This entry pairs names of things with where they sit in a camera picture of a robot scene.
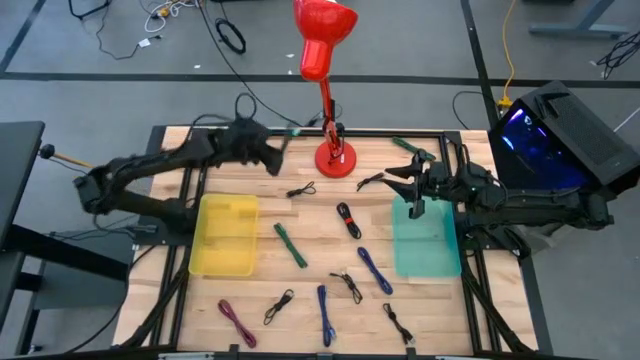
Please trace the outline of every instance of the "wooden table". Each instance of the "wooden table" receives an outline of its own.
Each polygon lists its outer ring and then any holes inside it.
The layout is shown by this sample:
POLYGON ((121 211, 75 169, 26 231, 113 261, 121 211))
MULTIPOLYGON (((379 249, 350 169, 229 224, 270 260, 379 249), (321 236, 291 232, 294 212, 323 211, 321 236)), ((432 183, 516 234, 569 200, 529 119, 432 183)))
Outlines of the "wooden table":
MULTIPOLYGON (((187 127, 167 127, 163 148, 178 146, 187 127)), ((493 170, 495 167, 487 133, 460 133, 471 159, 493 170)), ((321 137, 298 137, 287 149, 278 177, 269 176, 263 165, 224 164, 207 174, 206 192, 254 194, 259 198, 259 241, 253 275, 247 278, 203 278, 191 276, 184 307, 179 350, 227 351, 240 344, 240 351, 280 353, 405 354, 400 334, 382 310, 391 303, 400 323, 416 338, 418 354, 472 354, 469 326, 460 278, 412 278, 396 276, 393 269, 391 199, 395 194, 382 183, 371 183, 360 192, 356 184, 386 167, 409 164, 411 154, 380 137, 350 137, 358 163, 344 179, 329 179, 315 169, 314 152, 321 137), (315 181, 317 194, 287 199, 286 191, 315 181), (352 239, 336 212, 337 203, 349 204, 353 218, 362 229, 362 239, 352 239), (309 267, 299 269, 273 230, 280 222, 303 254, 309 267), (368 249, 377 267, 391 282, 394 293, 385 295, 358 257, 356 248, 368 249), (330 272, 348 272, 364 300, 354 304, 350 290, 330 272), (330 348, 322 343, 322 323, 316 288, 328 288, 329 318, 337 332, 330 348), (295 298, 278 313, 269 326, 262 324, 265 311, 286 289, 295 298), (232 323, 217 309, 220 299, 228 300, 241 321, 257 337, 258 346, 249 349, 232 323)), ((412 144, 441 158, 438 141, 411 138, 412 144)), ((273 140, 279 146, 280 139, 273 140)), ((183 171, 156 175, 151 196, 177 197, 183 171)), ((192 177, 194 191, 197 174, 192 177)), ((157 299, 167 250, 159 247, 140 261, 130 276, 127 300, 122 308, 114 343, 128 338, 142 322, 157 299)), ((516 258, 506 251, 485 251, 493 301, 507 323, 532 348, 537 348, 523 279, 516 258)), ((482 308, 476 303, 481 337, 489 348, 482 308)), ((168 339, 169 306, 162 339, 168 339)))

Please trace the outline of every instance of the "pink cable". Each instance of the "pink cable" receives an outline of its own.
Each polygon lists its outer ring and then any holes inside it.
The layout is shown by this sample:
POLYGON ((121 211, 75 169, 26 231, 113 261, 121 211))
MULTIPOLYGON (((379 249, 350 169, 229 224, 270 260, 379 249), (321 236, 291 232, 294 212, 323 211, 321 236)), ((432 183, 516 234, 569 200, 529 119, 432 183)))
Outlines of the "pink cable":
POLYGON ((256 345, 258 344, 256 337, 253 336, 253 334, 250 333, 249 330, 247 330, 247 328, 242 325, 242 323, 240 323, 240 320, 236 316, 236 313, 234 313, 233 309, 231 308, 231 304, 229 304, 227 300, 223 299, 218 301, 218 310, 220 310, 220 312, 224 316, 229 318, 229 320, 233 321, 233 324, 236 326, 236 330, 238 330, 238 334, 242 336, 242 338, 250 348, 253 349, 254 347, 256 347, 256 345))

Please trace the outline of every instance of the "green translucent tray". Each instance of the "green translucent tray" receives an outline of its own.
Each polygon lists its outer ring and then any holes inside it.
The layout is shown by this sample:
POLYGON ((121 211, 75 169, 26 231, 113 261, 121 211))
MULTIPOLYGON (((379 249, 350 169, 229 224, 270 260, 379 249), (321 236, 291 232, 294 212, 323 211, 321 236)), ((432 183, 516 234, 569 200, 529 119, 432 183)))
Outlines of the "green translucent tray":
POLYGON ((396 196, 392 203, 393 250, 396 274, 414 277, 460 275, 453 206, 423 197, 424 215, 409 218, 411 204, 396 196))

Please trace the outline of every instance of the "yellow bin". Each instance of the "yellow bin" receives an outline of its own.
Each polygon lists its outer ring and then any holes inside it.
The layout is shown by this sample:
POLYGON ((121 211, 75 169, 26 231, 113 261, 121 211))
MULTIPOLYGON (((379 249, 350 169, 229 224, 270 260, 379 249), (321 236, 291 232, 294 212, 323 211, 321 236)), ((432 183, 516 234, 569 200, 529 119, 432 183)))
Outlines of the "yellow bin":
POLYGON ((258 198, 207 194, 200 200, 189 272, 249 276, 256 259, 258 198))

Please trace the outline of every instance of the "gray floor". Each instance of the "gray floor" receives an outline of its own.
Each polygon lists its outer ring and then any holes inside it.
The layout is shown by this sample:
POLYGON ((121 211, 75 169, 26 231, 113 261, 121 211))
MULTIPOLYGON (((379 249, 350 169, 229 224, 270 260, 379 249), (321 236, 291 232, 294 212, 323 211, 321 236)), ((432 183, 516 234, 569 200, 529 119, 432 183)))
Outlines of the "gray floor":
MULTIPOLYGON (((75 0, 78 11, 102 0, 75 0)), ((6 49, 36 0, 0 0, 0 53, 6 49)), ((360 14, 353 34, 335 52, 332 73, 343 75, 417 75, 476 77, 473 56, 459 2, 451 0, 345 0, 360 14)), ((532 37, 535 21, 571 21, 587 1, 568 7, 518 1, 508 39, 519 79, 598 80, 602 68, 589 62, 610 50, 611 41, 532 37)), ((506 78, 501 27, 507 0, 472 0, 487 69, 491 78, 506 78)), ((298 73, 301 39, 293 23, 289 0, 229 2, 230 19, 247 38, 248 51, 237 56, 226 50, 243 74, 298 73)), ((210 5, 214 17, 219 7, 210 5)), ((618 0, 603 21, 637 31, 640 3, 618 0)), ((115 0, 102 32, 104 47, 129 53, 143 39, 145 13, 137 1, 115 0)), ((97 50, 93 35, 99 17, 81 24, 68 14, 66 1, 48 0, 8 68, 18 73, 157 73, 229 74, 210 42, 199 13, 182 9, 169 19, 162 41, 142 49, 130 60, 114 61, 97 50)), ((640 80, 640 56, 617 70, 612 80, 640 80)), ((320 110, 319 92, 305 83, 250 84, 266 103, 296 119, 320 110)), ((477 87, 406 84, 334 84, 334 97, 344 108, 349 127, 460 129, 451 112, 451 98, 477 87)), ((530 89, 513 88, 512 98, 530 89)), ((0 81, 0 121, 42 120, 44 141, 61 153, 93 164, 140 153, 153 125, 188 123, 200 113, 233 113, 233 100, 243 91, 234 82, 93 82, 0 81)), ((496 99, 502 89, 494 88, 496 99)), ((574 92, 612 128, 640 106, 640 90, 575 89, 574 92)), ((479 96, 460 97, 460 116, 475 129, 489 124, 479 96)), ((267 125, 282 122, 259 109, 267 125)), ((620 130, 640 149, 640 119, 620 130)), ((71 185, 73 173, 56 164, 37 161, 17 223, 37 231, 91 228, 71 185)), ((589 358, 635 359, 640 352, 640 244, 632 228, 640 191, 629 191, 611 204, 617 224, 600 232, 575 231, 558 246, 535 257, 542 299, 556 354, 589 358)), ((14 299, 17 307, 27 294, 14 299)), ((62 352, 83 341, 112 314, 114 306, 78 310, 48 310, 41 314, 35 341, 46 351, 62 352)), ((0 355, 10 353, 0 336, 0 355)), ((87 349, 110 344, 113 327, 87 349)))

